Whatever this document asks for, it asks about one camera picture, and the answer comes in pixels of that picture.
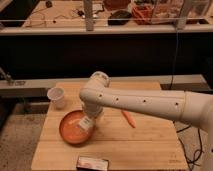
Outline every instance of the small box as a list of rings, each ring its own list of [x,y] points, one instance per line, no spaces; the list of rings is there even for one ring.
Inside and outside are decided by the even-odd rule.
[[[76,163],[77,171],[108,171],[108,167],[108,160],[86,156],[79,156]]]

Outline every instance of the floor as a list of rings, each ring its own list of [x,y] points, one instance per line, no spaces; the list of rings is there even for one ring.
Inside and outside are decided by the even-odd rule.
[[[23,108],[17,104],[7,119],[0,133],[0,171],[30,171],[32,157],[45,120],[48,104],[39,104]],[[175,123],[177,130],[186,125]],[[206,134],[201,132],[205,144]],[[198,133],[196,128],[189,128],[178,133],[185,144],[187,156],[192,159],[193,153],[199,149]]]

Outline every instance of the wooden table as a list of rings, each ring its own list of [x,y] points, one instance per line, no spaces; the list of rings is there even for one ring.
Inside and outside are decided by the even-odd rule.
[[[104,108],[92,138],[83,146],[65,143],[59,134],[61,119],[81,109],[78,97],[85,82],[58,83],[65,91],[67,105],[55,110],[50,103],[32,170],[75,170],[79,155],[108,159],[110,170],[186,170],[187,164],[171,121],[131,113],[136,128],[130,127],[121,111]],[[112,82],[122,89],[160,89],[157,82]]]
[[[83,1],[52,1],[52,3],[51,8],[46,8],[45,1],[40,1],[22,27],[85,27],[85,20],[76,14],[76,9],[84,11]],[[213,5],[205,16],[210,24],[213,24],[212,9]],[[107,19],[113,12],[115,11],[105,9],[104,12],[98,13],[99,18],[94,20],[94,26],[108,27]],[[134,21],[125,24],[125,27],[135,26],[138,25]]]

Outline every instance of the wooden board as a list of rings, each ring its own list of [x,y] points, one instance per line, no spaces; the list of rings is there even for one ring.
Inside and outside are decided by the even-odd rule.
[[[55,110],[50,104],[33,158],[32,170],[76,170],[79,155],[104,158],[110,170],[186,170],[187,164],[172,122],[131,113],[133,129],[118,109],[105,108],[97,120],[95,133],[83,146],[65,143],[59,135],[61,119],[81,109],[78,97],[85,82],[58,83],[65,91],[67,106]],[[112,82],[120,89],[160,89],[157,82]]]

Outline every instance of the black cable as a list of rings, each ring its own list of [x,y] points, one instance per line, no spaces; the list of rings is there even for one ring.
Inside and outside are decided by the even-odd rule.
[[[185,130],[191,128],[191,127],[192,127],[192,126],[189,125],[189,126],[187,126],[187,127],[185,127],[185,128],[182,128],[182,129],[178,130],[177,133],[183,132],[183,131],[185,131]]]
[[[176,47],[175,47],[175,54],[174,54],[173,64],[172,64],[172,78],[171,78],[171,83],[169,85],[169,90],[172,89],[173,82],[174,82],[174,75],[175,75],[176,62],[177,62],[178,49],[179,49],[179,34],[178,34],[178,29],[176,28],[175,30],[176,30]]]
[[[185,149],[185,145],[184,145],[184,143],[182,142],[182,140],[179,138],[179,141],[180,141],[181,146],[182,146],[182,148],[183,148],[184,156],[185,156],[185,158],[186,158],[186,161],[187,161],[187,164],[188,164],[188,166],[189,166],[189,170],[190,170],[190,171],[193,171],[194,166],[198,166],[198,167],[201,166],[200,164],[197,164],[196,162],[201,158],[202,153],[204,153],[200,129],[197,129],[197,131],[198,131],[198,138],[199,138],[200,148],[194,151],[193,160],[189,159],[189,157],[187,156],[187,154],[186,154],[186,149]]]

